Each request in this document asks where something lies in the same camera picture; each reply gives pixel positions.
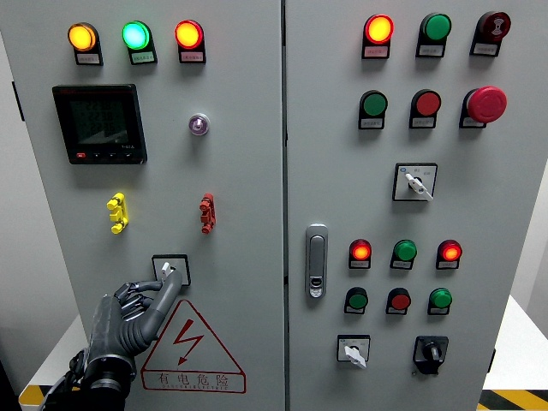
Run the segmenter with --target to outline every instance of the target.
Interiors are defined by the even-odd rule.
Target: lightning bolt symbol
[[[177,338],[173,342],[173,344],[176,345],[176,344],[186,343],[188,341],[194,341],[194,344],[192,344],[192,347],[190,347],[190,349],[187,351],[185,356],[184,357],[179,357],[178,366],[180,366],[182,363],[184,363],[187,360],[188,355],[192,352],[192,350],[198,345],[198,343],[204,337],[204,336],[197,336],[197,337],[185,338],[184,340],[182,339],[182,336],[185,335],[185,333],[192,326],[192,324],[194,324],[193,320],[188,319],[187,322],[185,323],[185,325],[182,327],[181,332],[179,333],[179,335],[177,336]]]

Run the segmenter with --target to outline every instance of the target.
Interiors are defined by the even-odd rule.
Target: warning sign
[[[140,370],[146,390],[246,392],[246,374],[188,300],[180,300]]]

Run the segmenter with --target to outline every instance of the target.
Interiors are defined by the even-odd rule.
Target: black selector switch
[[[448,337],[418,336],[414,342],[414,364],[422,374],[438,374],[445,362],[448,345]]]

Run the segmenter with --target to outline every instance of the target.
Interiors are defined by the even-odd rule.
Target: red push button
[[[495,86],[477,89],[468,98],[468,114],[476,122],[494,122],[506,110],[506,94]]]

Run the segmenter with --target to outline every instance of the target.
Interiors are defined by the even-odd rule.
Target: power meter
[[[134,84],[55,86],[71,164],[143,164],[145,138]]]

